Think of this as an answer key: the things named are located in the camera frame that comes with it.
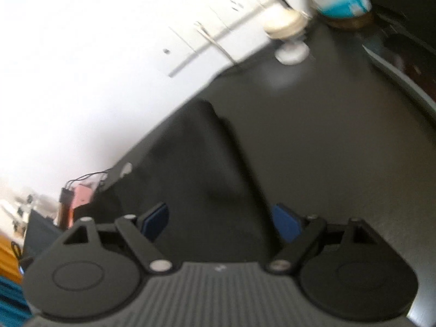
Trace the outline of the dark phone on desk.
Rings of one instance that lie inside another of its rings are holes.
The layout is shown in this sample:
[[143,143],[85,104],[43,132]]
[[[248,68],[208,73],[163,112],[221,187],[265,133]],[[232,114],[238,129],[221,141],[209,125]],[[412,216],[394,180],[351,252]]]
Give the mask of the dark phone on desk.
[[374,67],[435,121],[435,53],[403,35],[368,40],[363,48]]

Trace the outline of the pink power strip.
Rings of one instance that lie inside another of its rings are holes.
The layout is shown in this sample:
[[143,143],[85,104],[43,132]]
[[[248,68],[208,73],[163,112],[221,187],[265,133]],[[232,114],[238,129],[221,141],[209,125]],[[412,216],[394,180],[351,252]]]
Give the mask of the pink power strip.
[[71,208],[75,210],[77,207],[90,203],[93,196],[93,189],[90,186],[79,184],[73,190],[74,196],[71,203]]

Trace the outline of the silver desk grommet left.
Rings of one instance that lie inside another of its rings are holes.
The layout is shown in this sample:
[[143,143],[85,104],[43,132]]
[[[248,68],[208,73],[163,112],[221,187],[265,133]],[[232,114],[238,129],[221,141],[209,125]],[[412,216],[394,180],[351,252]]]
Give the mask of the silver desk grommet left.
[[123,178],[124,176],[130,174],[133,170],[133,165],[130,162],[127,162],[120,171],[120,178]]

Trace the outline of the black box on desk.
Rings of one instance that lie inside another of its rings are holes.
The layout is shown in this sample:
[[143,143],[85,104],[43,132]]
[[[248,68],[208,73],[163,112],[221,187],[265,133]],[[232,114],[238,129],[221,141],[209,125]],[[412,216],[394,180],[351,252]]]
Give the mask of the black box on desk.
[[371,0],[378,30],[364,47],[394,62],[435,68],[435,0]]

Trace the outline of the silver desk grommet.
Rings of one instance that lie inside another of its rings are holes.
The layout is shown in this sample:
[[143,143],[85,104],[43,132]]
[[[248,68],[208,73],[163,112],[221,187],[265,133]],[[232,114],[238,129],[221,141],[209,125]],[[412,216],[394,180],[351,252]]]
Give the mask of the silver desk grommet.
[[306,43],[286,43],[275,52],[276,59],[283,65],[296,65],[304,61],[310,54],[310,48]]
[[133,170],[133,165],[130,162],[127,162],[120,171],[120,178],[123,178],[124,176],[130,174]]

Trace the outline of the teal curtain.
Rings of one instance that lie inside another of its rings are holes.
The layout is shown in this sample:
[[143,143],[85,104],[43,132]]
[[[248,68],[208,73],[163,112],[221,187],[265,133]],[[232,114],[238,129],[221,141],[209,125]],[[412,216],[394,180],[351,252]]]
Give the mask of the teal curtain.
[[31,317],[29,306],[19,284],[1,277],[0,320],[1,326],[22,327]]

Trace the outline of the laptop computer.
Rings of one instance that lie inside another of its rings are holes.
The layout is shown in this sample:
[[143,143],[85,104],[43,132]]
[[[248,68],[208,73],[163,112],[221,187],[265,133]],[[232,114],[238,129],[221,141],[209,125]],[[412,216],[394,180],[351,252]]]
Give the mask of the laptop computer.
[[32,210],[29,215],[24,238],[23,256],[25,258],[37,257],[62,233],[63,230],[56,226],[52,219],[43,217],[37,211]]

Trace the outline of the silver desk grommet right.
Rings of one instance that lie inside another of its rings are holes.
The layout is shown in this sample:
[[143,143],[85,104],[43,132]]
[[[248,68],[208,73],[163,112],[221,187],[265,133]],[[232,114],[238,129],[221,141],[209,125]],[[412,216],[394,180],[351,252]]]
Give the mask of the silver desk grommet right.
[[276,59],[283,65],[296,65],[304,61],[310,54],[310,48],[306,43],[286,43],[275,52]]

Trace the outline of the white wall socket panel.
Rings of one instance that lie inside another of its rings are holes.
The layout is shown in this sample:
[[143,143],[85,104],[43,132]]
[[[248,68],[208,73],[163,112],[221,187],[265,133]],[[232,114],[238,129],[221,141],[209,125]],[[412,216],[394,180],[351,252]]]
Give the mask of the white wall socket panel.
[[192,0],[168,27],[165,67],[173,78],[209,46],[272,6],[274,0]]

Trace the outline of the black charger adapter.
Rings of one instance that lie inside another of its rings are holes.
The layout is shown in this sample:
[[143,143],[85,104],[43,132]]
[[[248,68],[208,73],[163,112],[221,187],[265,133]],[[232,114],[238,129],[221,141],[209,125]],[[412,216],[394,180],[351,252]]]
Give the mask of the black charger adapter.
[[60,190],[60,196],[59,196],[59,202],[62,205],[70,206],[72,203],[72,200],[74,199],[75,193],[73,190],[68,189],[66,187],[63,187]]

